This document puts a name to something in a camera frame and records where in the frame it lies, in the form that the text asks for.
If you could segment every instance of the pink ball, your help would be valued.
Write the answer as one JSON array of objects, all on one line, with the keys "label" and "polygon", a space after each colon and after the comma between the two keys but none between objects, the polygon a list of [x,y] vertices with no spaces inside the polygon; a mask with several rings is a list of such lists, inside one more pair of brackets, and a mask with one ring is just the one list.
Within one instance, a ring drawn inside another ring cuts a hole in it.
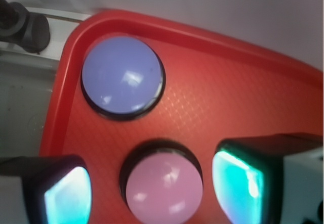
[{"label": "pink ball", "polygon": [[203,181],[197,168],[176,152],[157,152],[133,168],[126,200],[143,223],[183,223],[197,211]]}]

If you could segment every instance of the illuminated square light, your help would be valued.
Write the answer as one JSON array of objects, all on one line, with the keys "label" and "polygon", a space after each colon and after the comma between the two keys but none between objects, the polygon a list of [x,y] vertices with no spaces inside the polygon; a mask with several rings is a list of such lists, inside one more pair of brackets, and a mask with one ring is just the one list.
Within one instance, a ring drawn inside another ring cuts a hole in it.
[{"label": "illuminated square light", "polygon": [[232,223],[261,223],[264,174],[225,150],[213,158],[218,202]]},{"label": "illuminated square light", "polygon": [[75,167],[45,192],[48,224],[88,223],[91,211],[91,182],[83,167]]}]

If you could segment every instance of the glowing cyan light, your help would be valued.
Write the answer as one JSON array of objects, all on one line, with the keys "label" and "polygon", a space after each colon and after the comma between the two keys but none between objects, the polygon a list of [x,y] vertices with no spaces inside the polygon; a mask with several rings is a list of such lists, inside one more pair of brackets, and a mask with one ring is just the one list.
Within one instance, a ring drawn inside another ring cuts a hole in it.
[{"label": "glowing cyan light", "polygon": [[83,167],[76,167],[45,192],[49,224],[88,223],[91,211],[91,182]]},{"label": "glowing cyan light", "polygon": [[218,202],[232,223],[261,223],[264,175],[221,150],[213,158]]}]

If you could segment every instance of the white wall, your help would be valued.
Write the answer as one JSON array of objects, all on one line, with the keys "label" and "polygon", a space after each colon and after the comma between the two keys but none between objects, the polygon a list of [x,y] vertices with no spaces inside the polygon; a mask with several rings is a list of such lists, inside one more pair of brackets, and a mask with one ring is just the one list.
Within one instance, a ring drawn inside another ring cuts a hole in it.
[{"label": "white wall", "polygon": [[124,9],[239,38],[323,71],[323,0],[8,0],[93,14]]}]

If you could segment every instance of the tray rim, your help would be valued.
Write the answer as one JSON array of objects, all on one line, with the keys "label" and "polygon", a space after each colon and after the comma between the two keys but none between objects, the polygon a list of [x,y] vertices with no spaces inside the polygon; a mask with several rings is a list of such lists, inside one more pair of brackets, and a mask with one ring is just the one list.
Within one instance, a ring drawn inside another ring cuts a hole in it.
[{"label": "tray rim", "polygon": [[[96,31],[96,28],[103,24],[110,26],[107,26],[106,31]],[[87,41],[86,38],[94,31],[98,37],[92,41]],[[82,22],[72,32],[64,46],[40,145],[39,154],[41,156],[61,155],[62,153],[79,78],[79,72],[73,70],[74,52],[77,53],[81,45],[87,44],[88,46],[83,51],[83,55],[85,55],[87,48],[107,32],[124,32],[227,57],[240,63],[261,67],[301,80],[315,88],[323,88],[323,73],[321,71],[283,54],[229,36],[170,20],[123,10],[104,11]]]}]

